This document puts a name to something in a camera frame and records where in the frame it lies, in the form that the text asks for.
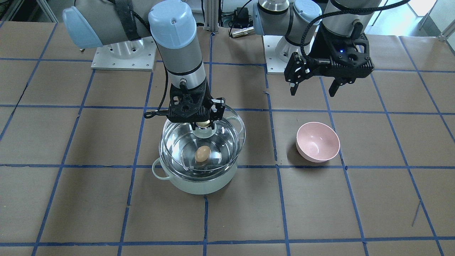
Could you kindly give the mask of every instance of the metal base plate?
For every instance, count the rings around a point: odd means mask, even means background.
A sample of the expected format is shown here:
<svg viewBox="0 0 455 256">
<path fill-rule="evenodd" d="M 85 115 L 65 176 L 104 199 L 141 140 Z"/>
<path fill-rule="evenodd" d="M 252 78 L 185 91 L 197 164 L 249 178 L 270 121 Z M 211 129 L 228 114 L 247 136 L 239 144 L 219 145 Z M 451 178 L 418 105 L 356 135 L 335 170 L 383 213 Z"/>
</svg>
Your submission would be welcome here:
<svg viewBox="0 0 455 256">
<path fill-rule="evenodd" d="M 278 58 L 278 54 L 275 52 L 275 48 L 277 47 L 277 44 L 282 37 L 283 36 L 263 36 L 265 60 L 267 63 L 267 74 L 284 74 L 284 69 L 286 68 L 287 62 L 284 62 Z"/>
<path fill-rule="evenodd" d="M 109 46 L 98 47 L 91 64 L 92 69 L 153 71 L 157 45 L 151 36 L 144 37 L 143 40 L 144 49 L 131 59 L 117 58 L 111 53 Z"/>
</svg>

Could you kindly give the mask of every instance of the pink bowl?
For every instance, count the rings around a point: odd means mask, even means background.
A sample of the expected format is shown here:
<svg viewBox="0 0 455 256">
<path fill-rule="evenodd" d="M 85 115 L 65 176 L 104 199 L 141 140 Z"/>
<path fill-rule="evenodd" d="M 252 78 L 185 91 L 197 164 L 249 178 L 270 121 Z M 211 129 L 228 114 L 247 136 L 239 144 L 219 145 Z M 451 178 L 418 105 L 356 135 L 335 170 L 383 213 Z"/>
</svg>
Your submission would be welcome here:
<svg viewBox="0 0 455 256">
<path fill-rule="evenodd" d="M 323 123 L 309 122 L 298 129 L 295 145 L 303 158 L 311 162 L 321 163 L 338 155 L 340 139 L 329 126 Z"/>
</svg>

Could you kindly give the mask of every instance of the light blue cap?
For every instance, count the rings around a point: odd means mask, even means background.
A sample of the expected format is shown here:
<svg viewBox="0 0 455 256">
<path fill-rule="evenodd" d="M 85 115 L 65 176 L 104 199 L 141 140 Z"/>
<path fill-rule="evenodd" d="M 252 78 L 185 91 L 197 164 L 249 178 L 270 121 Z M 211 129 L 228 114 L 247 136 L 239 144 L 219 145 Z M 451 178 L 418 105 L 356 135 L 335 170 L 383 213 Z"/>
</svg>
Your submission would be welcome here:
<svg viewBox="0 0 455 256">
<path fill-rule="evenodd" d="M 196 21 L 191 8 L 180 0 L 156 4 L 148 14 L 148 20 L 155 41 L 165 48 L 183 48 L 196 36 Z"/>
<path fill-rule="evenodd" d="M 101 47 L 100 38 L 80 11 L 72 6 L 63 10 L 63 21 L 68 34 L 79 48 Z"/>
<path fill-rule="evenodd" d="M 322 15 L 321 7 L 311 0 L 296 0 L 294 2 L 294 10 L 300 18 L 308 23 Z"/>
</svg>

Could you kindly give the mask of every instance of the black cable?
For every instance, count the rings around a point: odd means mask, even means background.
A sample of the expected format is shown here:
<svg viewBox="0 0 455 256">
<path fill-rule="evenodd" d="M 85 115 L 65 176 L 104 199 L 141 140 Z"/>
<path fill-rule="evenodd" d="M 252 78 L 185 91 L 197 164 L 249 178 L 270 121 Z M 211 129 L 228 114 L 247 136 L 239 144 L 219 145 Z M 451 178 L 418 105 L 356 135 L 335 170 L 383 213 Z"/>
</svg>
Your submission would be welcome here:
<svg viewBox="0 0 455 256">
<path fill-rule="evenodd" d="M 166 73 L 166 81 L 164 82 L 164 94 L 163 94 L 163 98 L 161 99 L 161 102 L 160 102 L 160 105 L 158 106 L 158 110 L 161 109 L 161 106 L 163 105 L 164 103 L 164 100 L 166 98 L 166 94 L 167 94 L 167 83 L 169 83 L 169 76 L 168 76 L 168 73 L 167 73 L 167 68 L 166 66 L 164 66 L 164 72 Z"/>
<path fill-rule="evenodd" d="M 249 0 L 248 2 L 246 2 L 246 3 L 240 8 L 240 11 L 237 13 L 237 16 L 234 17 L 235 20 L 237 19 L 238 15 L 242 12 L 242 10 L 245 8 L 245 6 L 247 6 L 247 4 L 249 4 L 251 1 L 252 1 L 252 0 Z M 234 27 L 234 25 L 235 25 L 235 21 L 233 20 L 233 21 L 232 21 L 232 26 L 230 26 L 231 29 L 229 29 L 229 34 L 228 34 L 229 37 L 232 37 L 232 33 L 231 33 L 231 32 L 232 32 L 232 27 Z"/>
<path fill-rule="evenodd" d="M 113 3 L 113 4 L 115 4 L 115 0 L 108 0 L 108 1 L 111 2 L 111 3 Z M 150 32 L 150 35 L 152 36 L 153 41 L 156 42 L 155 38 L 154 38 L 153 35 L 152 35 L 152 32 L 150 31 L 150 25 L 148 24 L 148 22 L 146 22 L 141 16 L 139 16 L 139 15 L 138 15 L 136 12 L 134 12 L 134 11 L 133 11 L 133 15 L 134 15 L 134 17 L 136 17 L 136 18 L 139 20 L 139 22 L 140 22 L 141 24 L 143 24 L 143 25 L 145 26 L 145 28 L 147 29 L 147 31 Z M 158 110 L 161 109 L 161 107 L 163 106 L 164 100 L 166 99 L 167 84 L 169 83 L 169 75 L 168 75 L 168 73 L 167 73 L 167 68 L 166 68 L 166 65 L 164 65 L 164 62 L 163 62 L 163 66 L 164 66 L 164 72 L 165 72 L 165 74 L 166 74 L 166 81 L 165 81 L 165 85 L 164 85 L 163 98 L 161 99 L 160 105 L 158 106 Z M 152 117 L 154 117 L 154 116 L 155 116 L 154 112 L 145 112 L 145 113 L 144 113 L 144 117 L 145 117 L 145 118 L 152 118 Z"/>
<path fill-rule="evenodd" d="M 221 0 L 218 0 L 218 26 L 221 25 L 221 16 L 222 16 L 223 10 L 221 7 Z"/>
<path fill-rule="evenodd" d="M 380 11 L 380 10 L 389 10 L 389 9 L 392 9 L 392 8 L 395 8 L 395 7 L 398 7 L 398 6 L 401 6 L 401 5 L 405 5 L 406 3 L 408 3 L 410 0 L 402 0 L 398 3 L 395 3 L 395 4 L 391 4 L 391 5 L 386 5 L 386 6 L 382 6 L 382 7 L 373 7 L 373 8 L 362 8 L 362 9 L 350 9 L 350 10 L 341 10 L 341 11 L 335 11 L 335 12 L 329 12 L 329 13 L 326 13 L 326 14 L 322 14 L 318 17 L 316 17 L 314 20 L 312 20 L 308 26 L 305 28 L 305 31 L 303 32 L 303 35 L 302 35 L 302 39 L 300 41 L 300 51 L 302 52 L 302 56 L 305 58 L 305 60 L 307 62 L 315 62 L 315 60 L 308 56 L 306 53 L 305 53 L 305 48 L 304 48 L 304 44 L 305 44 L 305 39 L 307 37 L 307 34 L 309 32 L 309 30 L 311 29 L 311 27 L 316 23 L 318 22 L 318 20 L 321 20 L 323 18 L 327 18 L 327 17 L 332 17 L 332 16 L 337 16 L 337 15 L 342 15 L 342 14 L 357 14 L 357 15 L 366 15 L 368 13 L 372 13 L 372 12 L 375 12 L 375 11 Z"/>
<path fill-rule="evenodd" d="M 201 0 L 201 9 L 202 9 L 202 17 L 203 17 L 204 23 L 205 23 L 204 0 Z"/>
</svg>

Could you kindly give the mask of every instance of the blue tape grid line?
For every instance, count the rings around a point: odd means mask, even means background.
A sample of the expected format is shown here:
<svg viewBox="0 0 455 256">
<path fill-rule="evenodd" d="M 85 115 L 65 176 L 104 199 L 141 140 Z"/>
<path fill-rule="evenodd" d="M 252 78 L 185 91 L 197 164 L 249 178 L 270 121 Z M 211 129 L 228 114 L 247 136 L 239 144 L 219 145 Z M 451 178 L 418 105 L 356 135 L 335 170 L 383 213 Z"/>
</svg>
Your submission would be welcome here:
<svg viewBox="0 0 455 256">
<path fill-rule="evenodd" d="M 8 121 L 6 121 L 5 127 L 3 127 L 3 130 L 2 130 L 2 132 L 0 133 L 0 141 L 2 140 L 3 136 L 5 135 L 6 130 L 8 129 L 8 126 L 10 125 L 11 120 L 13 119 L 14 113 L 16 112 L 17 106 L 19 105 L 20 101 L 22 100 L 22 97 L 24 96 L 25 91 L 27 90 L 28 86 L 30 85 L 31 80 L 32 80 L 32 78 L 33 78 L 33 76 L 34 76 L 36 70 L 38 69 L 38 65 L 40 64 L 40 60 L 43 58 L 44 53 L 46 52 L 46 49 L 47 49 L 47 47 L 49 46 L 49 43 L 51 42 L 52 36 L 54 35 L 54 32 L 55 32 L 56 28 L 57 28 L 57 23 L 54 25 L 54 28 L 52 29 L 52 32 L 51 32 L 51 34 L 49 35 L 49 38 L 47 39 L 46 44 L 44 45 L 44 49 L 43 49 L 43 51 L 41 52 L 40 58 L 39 58 L 38 61 L 36 62 L 35 68 L 33 68 L 33 71 L 32 71 L 32 73 L 30 74 L 30 77 L 29 77 L 29 79 L 28 79 L 28 81 L 27 81 L 27 83 L 26 83 L 26 85 L 25 85 L 24 90 L 22 91 L 21 96 L 19 97 L 19 100 L 17 101 L 17 103 L 16 103 L 16 105 L 15 105 L 13 111 L 11 112 L 10 117 L 8 118 Z"/>
<path fill-rule="evenodd" d="M 0 104 L 0 107 L 15 108 L 14 104 Z M 29 105 L 19 104 L 18 108 L 80 108 L 77 105 Z M 84 106 L 83 108 L 98 108 L 98 109 L 143 109 L 138 106 Z M 157 109 L 156 107 L 147 107 L 147 109 Z M 252 112 L 266 112 L 269 109 L 263 108 L 235 108 L 235 111 L 252 111 Z M 272 109 L 272 112 L 301 112 L 301 113 L 328 113 L 327 110 L 322 109 Z M 396 115 L 446 115 L 454 116 L 455 113 L 432 113 L 432 112 L 384 112 L 384 111 L 356 111 L 356 110 L 331 110 L 332 113 L 359 113 L 359 114 L 396 114 Z"/>
<path fill-rule="evenodd" d="M 438 240 L 455 241 L 455 236 L 439 236 Z M 365 238 L 366 242 L 379 241 L 435 241 L 433 236 L 405 236 L 405 237 L 370 237 Z M 306 243 L 353 243 L 362 242 L 361 238 L 335 238 L 335 239 L 290 239 L 290 244 L 306 244 Z M 122 246 L 185 246 L 185 245 L 203 245 L 203 241 L 134 241 L 124 242 Z M 283 239 L 276 240 L 227 240 L 227 241 L 212 241 L 207 242 L 208 245 L 250 245 L 250 244 L 284 244 Z M 32 247 L 35 243 L 0 243 L 0 247 Z M 42 246 L 119 246 L 120 242 L 40 242 Z"/>
<path fill-rule="evenodd" d="M 419 189 L 417 188 L 417 184 L 415 183 L 414 177 L 413 177 L 413 175 L 411 173 L 411 169 L 409 168 L 408 161 L 406 159 L 406 155 L 404 154 L 403 148 L 401 147 L 401 143 L 400 143 L 400 141 L 398 139 L 398 135 L 397 135 L 397 133 L 395 131 L 395 128 L 394 128 L 394 126 L 392 124 L 392 119 L 390 118 L 390 115 L 387 113 L 387 108 L 386 108 L 385 103 L 384 103 L 384 101 L 382 99 L 382 96 L 381 96 L 381 94 L 379 92 L 379 88 L 378 88 L 378 85 L 376 84 L 376 81 L 374 79 L 373 74 L 371 74 L 370 76 L 371 76 L 371 80 L 373 81 L 373 85 L 374 85 L 374 87 L 376 89 L 376 92 L 378 94 L 379 100 L 381 101 L 382 107 L 384 108 L 384 111 L 386 112 L 385 115 L 387 116 L 387 120 L 389 121 L 390 128 L 392 129 L 392 133 L 394 134 L 394 137 L 395 137 L 396 143 L 398 145 L 398 148 L 400 150 L 401 156 L 403 157 L 404 164 L 408 167 L 407 170 L 408 170 L 409 176 L 411 177 L 412 185 L 414 186 L 414 189 L 415 189 L 415 192 L 417 194 L 417 197 L 420 200 L 420 203 L 421 203 L 421 206 L 422 206 L 422 210 L 425 213 L 425 217 L 426 217 L 426 219 L 428 221 L 428 224 L 430 226 L 431 232 L 433 233 L 433 237 L 435 238 L 435 241 L 436 241 L 436 244 L 438 246 L 439 252 L 440 252 L 441 256 L 444 256 L 444 253 L 443 253 L 442 248 L 441 248 L 441 244 L 439 243 L 439 240 L 437 238 L 435 229 L 434 229 L 433 225 L 431 224 L 431 220 L 430 220 L 430 217 L 428 216 L 428 212 L 427 212 L 427 210 L 425 208 L 425 204 L 424 204 L 424 202 L 422 200 L 422 197 L 420 196 L 420 192 L 419 192 Z"/>
<path fill-rule="evenodd" d="M 4 61 L 63 61 L 63 62 L 93 62 L 93 60 L 82 60 L 82 59 L 35 59 L 35 58 L 4 58 L 1 57 L 0 60 Z M 228 66 L 259 66 L 266 67 L 265 63 L 229 63 L 229 62 L 216 62 L 216 61 L 204 61 L 204 64 L 213 65 L 228 65 Z M 376 71 L 391 71 L 391 72 L 421 72 L 421 73 L 455 73 L 455 71 L 446 71 L 446 70 L 407 70 L 407 69 L 381 69 L 377 68 Z"/>
<path fill-rule="evenodd" d="M 207 235 L 208 235 L 208 199 L 204 196 L 204 240 L 202 241 L 202 255 L 207 256 Z"/>
<path fill-rule="evenodd" d="M 265 88 L 268 89 L 268 79 L 267 79 L 267 66 L 264 65 L 264 78 L 265 78 Z M 283 196 L 283 184 L 281 182 L 281 172 L 278 167 L 278 154 L 277 154 L 277 143 L 275 140 L 275 127 L 273 126 L 273 113 L 272 113 L 272 101 L 270 99 L 270 94 L 266 93 L 267 102 L 268 102 L 268 113 L 270 118 L 270 128 L 272 133 L 272 143 L 273 143 L 273 155 L 275 157 L 275 168 L 277 170 L 277 180 L 278 180 L 278 190 L 280 193 L 280 205 L 281 205 L 281 215 L 283 218 L 283 231 L 284 231 L 284 243 L 286 244 L 286 254 L 291 256 L 291 248 L 289 245 L 289 235 L 288 235 L 288 222 L 286 221 L 286 209 L 284 207 L 284 196 Z"/>
<path fill-rule="evenodd" d="M 33 251 L 32 251 L 31 256 L 35 256 L 36 255 L 36 250 L 38 249 L 38 246 L 39 246 L 39 243 L 40 243 L 40 240 L 41 240 L 41 236 L 43 235 L 44 227 L 46 225 L 47 217 L 49 216 L 49 212 L 51 210 L 52 202 L 54 200 L 54 196 L 55 196 L 55 193 L 56 193 L 56 190 L 57 190 L 57 186 L 58 186 L 58 182 L 60 180 L 60 176 L 61 176 L 61 173 L 62 173 L 62 170 L 63 170 L 63 166 L 65 164 L 66 157 L 68 156 L 68 151 L 70 150 L 70 146 L 71 146 L 71 142 L 73 140 L 74 134 L 76 133 L 76 127 L 77 127 L 77 125 L 79 123 L 79 120 L 80 120 L 80 117 L 81 117 L 81 114 L 82 114 L 82 110 L 83 110 L 83 106 L 84 106 L 84 103 L 85 103 L 85 101 L 87 99 L 87 95 L 88 95 L 88 92 L 90 90 L 90 86 L 91 86 L 91 83 L 93 81 L 93 77 L 94 76 L 95 76 L 95 70 L 93 70 L 92 73 L 91 73 L 90 80 L 88 82 L 87 89 L 86 89 L 86 92 L 84 94 L 84 98 L 82 99 L 82 103 L 81 103 L 81 106 L 79 108 L 78 117 L 76 118 L 76 120 L 74 122 L 73 130 L 71 131 L 71 135 L 70 135 L 70 138 L 68 140 L 68 144 L 66 145 L 65 153 L 63 154 L 63 158 L 61 160 L 61 166 L 60 166 L 60 168 L 58 170 L 57 177 L 56 177 L 56 180 L 54 182 L 54 187 L 52 188 L 51 196 L 49 198 L 49 203 L 47 204 L 46 211 L 45 211 L 44 217 L 43 217 L 43 221 L 41 223 L 40 231 L 38 232 L 38 236 L 36 238 L 35 245 L 33 246 Z"/>
<path fill-rule="evenodd" d="M 324 86 L 324 82 L 322 80 L 322 77 L 319 77 L 319 81 L 321 83 L 322 92 L 324 94 L 325 104 L 327 105 L 327 111 L 329 113 L 330 123 L 332 124 L 332 128 L 336 132 L 334 118 L 332 116 L 332 111 L 330 110 L 329 99 L 327 98 L 327 93 L 325 91 L 325 86 Z M 360 238 L 361 238 L 361 241 L 362 241 L 362 244 L 363 244 L 363 247 L 364 247 L 365 256 L 369 256 L 368 248 L 367 248 L 367 242 L 365 240 L 365 235 L 364 235 L 364 229 L 362 227 L 362 222 L 360 220 L 359 210 L 357 209 L 357 204 L 356 204 L 355 198 L 354 198 L 354 192 L 352 191 L 351 182 L 350 182 L 349 176 L 348 176 L 348 171 L 347 171 L 346 165 L 344 164 L 343 154 L 342 154 L 341 151 L 342 150 L 340 149 L 339 155 L 340 155 L 340 158 L 341 158 L 341 164 L 342 164 L 342 167 L 343 167 L 343 172 L 344 172 L 344 177 L 346 179 L 346 184 L 348 185 L 349 195 L 351 196 L 352 205 L 354 207 L 355 217 L 357 219 L 357 224 L 359 225 Z"/>
<path fill-rule="evenodd" d="M 61 62 L 92 62 L 93 60 L 68 60 L 68 59 L 34 59 L 34 58 L 0 58 L 1 61 L 61 61 Z"/>
<path fill-rule="evenodd" d="M 142 114 L 144 114 L 147 111 L 148 99 L 150 97 L 150 91 L 152 90 L 152 81 L 153 81 L 153 72 L 150 74 L 150 80 L 148 82 L 148 89 L 147 89 L 147 96 L 145 98 L 144 107 L 142 108 Z M 144 118 L 144 116 L 142 116 L 141 126 L 139 128 L 139 135 L 137 138 L 136 153 L 134 155 L 133 168 L 131 171 L 131 183 L 130 183 L 130 188 L 128 190 L 128 198 L 126 200 L 125 216 L 123 217 L 123 224 L 121 227 L 120 245 L 118 246 L 117 256 L 121 256 L 123 241 L 125 239 L 126 224 L 128 222 L 128 215 L 130 212 L 130 205 L 131 205 L 131 197 L 133 194 L 134 178 L 136 176 L 137 159 L 139 158 L 139 150 L 141 148 L 142 133 L 144 131 L 144 122 L 145 122 L 145 118 Z"/>
<path fill-rule="evenodd" d="M 427 85 L 426 85 L 426 83 L 425 83 L 425 81 L 424 81 L 424 79 L 423 79 L 423 77 L 422 77 L 422 74 L 420 73 L 419 69 L 417 68 L 417 65 L 415 64 L 414 60 L 413 60 L 412 57 L 411 57 L 411 54 L 410 54 L 409 51 L 408 51 L 408 48 L 406 48 L 406 45 L 404 45 L 403 39 L 402 39 L 401 37 L 399 37 L 399 40 L 400 40 L 401 44 L 403 45 L 403 48 L 404 48 L 404 50 L 406 51 L 406 54 L 408 54 L 408 57 L 409 57 L 409 59 L 411 60 L 412 65 L 413 65 L 414 68 L 415 68 L 415 71 L 417 71 L 417 74 L 419 75 L 420 80 L 422 81 L 422 84 L 424 85 L 425 90 L 426 90 L 427 93 L 428 93 L 428 96 L 430 97 L 431 101 L 433 102 L 433 105 L 435 106 L 436 111 L 438 112 L 439 116 L 440 116 L 441 119 L 442 119 L 442 122 L 443 122 L 444 125 L 445 125 L 445 128 L 447 129 L 447 131 L 448 131 L 449 134 L 450 134 L 450 137 L 452 137 L 452 140 L 453 140 L 453 142 L 455 143 L 454 135 L 453 135 L 453 133 L 450 131 L 449 126 L 447 125 L 447 123 L 446 123 L 445 120 L 444 120 L 444 117 L 441 115 L 441 111 L 439 111 L 439 107 L 438 107 L 438 105 L 436 105 L 435 99 L 434 99 L 433 96 L 431 95 L 430 90 L 428 89 L 428 87 L 427 87 Z"/>
<path fill-rule="evenodd" d="M 0 167 L 32 167 L 32 168 L 58 168 L 62 165 L 60 164 L 0 164 Z M 280 169 L 341 169 L 342 165 L 239 165 L 239 169 L 274 169 L 276 167 Z M 97 164 L 64 164 L 63 168 L 114 168 L 114 169 L 131 169 L 131 168 L 144 168 L 150 169 L 152 165 L 147 164 L 137 164 L 133 165 L 97 165 Z M 345 168 L 348 169 L 455 169 L 455 166 L 420 166 L 420 165 L 410 165 L 410 166 L 401 166 L 401 165 L 346 165 Z"/>
<path fill-rule="evenodd" d="M 211 92 L 212 91 L 212 58 L 213 58 L 213 37 L 215 36 L 215 33 L 210 34 L 210 57 L 209 57 L 209 63 L 208 63 L 208 89 Z"/>
<path fill-rule="evenodd" d="M 423 80 L 423 77 L 422 77 L 421 73 L 419 72 L 419 70 L 418 70 L 418 68 L 417 68 L 417 66 L 416 66 L 416 64 L 415 64 L 415 62 L 414 62 L 414 60 L 412 59 L 411 54 L 410 54 L 409 51 L 408 51 L 408 48 L 406 48 L 406 45 L 404 44 L 403 39 L 402 39 L 401 37 L 399 37 L 399 39 L 400 39 L 401 44 L 403 45 L 404 50 L 406 51 L 406 54 L 408 55 L 409 59 L 411 60 L 412 65 L 414 66 L 415 70 L 417 71 L 417 74 L 419 75 L 420 80 L 422 81 L 423 86 L 425 87 L 426 91 L 428 92 L 428 95 L 429 95 L 429 97 L 431 98 L 431 101 L 433 102 L 433 104 L 434 104 L 434 106 L 435 106 L 435 108 L 436 108 L 436 111 L 437 111 L 438 113 L 440 113 L 439 108 L 438 108 L 438 106 L 436 105 L 435 100 L 433 99 L 433 96 L 431 96 L 431 93 L 430 93 L 430 91 L 429 91 L 429 89 L 428 89 L 428 87 L 427 87 L 425 81 Z M 449 132 L 450 136 L 452 137 L 452 140 L 455 142 L 455 138 L 454 138 L 452 132 L 450 131 L 449 127 L 447 126 L 447 123 L 445 122 L 444 117 L 443 117 L 442 115 L 440 115 L 440 117 L 441 117 L 442 122 L 444 123 L 445 127 L 447 128 L 447 131 Z M 393 127 L 393 124 L 392 124 L 391 121 L 390 121 L 390 125 L 391 125 L 391 127 L 392 127 L 392 130 L 394 131 L 394 127 Z M 400 148 L 400 151 L 403 151 L 402 148 L 401 148 L 401 145 L 400 145 L 400 143 L 399 143 L 398 138 L 397 138 L 397 143 L 398 143 L 398 146 L 399 146 L 399 148 Z M 406 165 L 408 165 L 408 162 L 407 162 L 407 160 L 406 160 L 405 155 L 404 155 L 404 154 L 402 154 L 402 155 L 403 155 L 404 163 L 405 163 Z M 436 231 L 435 231 L 435 229 L 434 229 L 434 227 L 433 227 L 433 224 L 431 223 L 430 216 L 428 215 L 428 212 L 427 212 L 427 209 L 426 209 L 426 207 L 425 207 L 425 204 L 424 204 L 424 202 L 423 202 L 423 200 L 422 200 L 422 197 L 420 196 L 420 192 L 419 192 L 419 189 L 417 188 L 417 184 L 416 184 L 416 182 L 415 182 L 415 180 L 414 180 L 414 176 L 412 175 L 411 169 L 408 169 L 408 173 L 409 173 L 409 176 L 410 176 L 410 178 L 411 178 L 412 184 L 413 184 L 413 186 L 414 186 L 414 188 L 415 188 L 415 191 L 416 191 L 416 193 L 417 193 L 417 196 L 418 196 L 418 198 L 419 198 L 419 200 L 420 200 L 420 202 L 421 202 L 422 210 L 423 210 L 423 212 L 425 213 L 425 217 L 427 218 L 428 224 L 430 225 L 431 232 L 433 233 L 433 236 L 435 237 L 436 244 L 437 244 L 437 246 L 438 246 L 439 252 L 441 253 L 441 256 L 444 256 L 444 252 L 442 251 L 441 244 L 439 243 L 439 240 L 438 240 L 437 235 L 436 235 Z"/>
</svg>

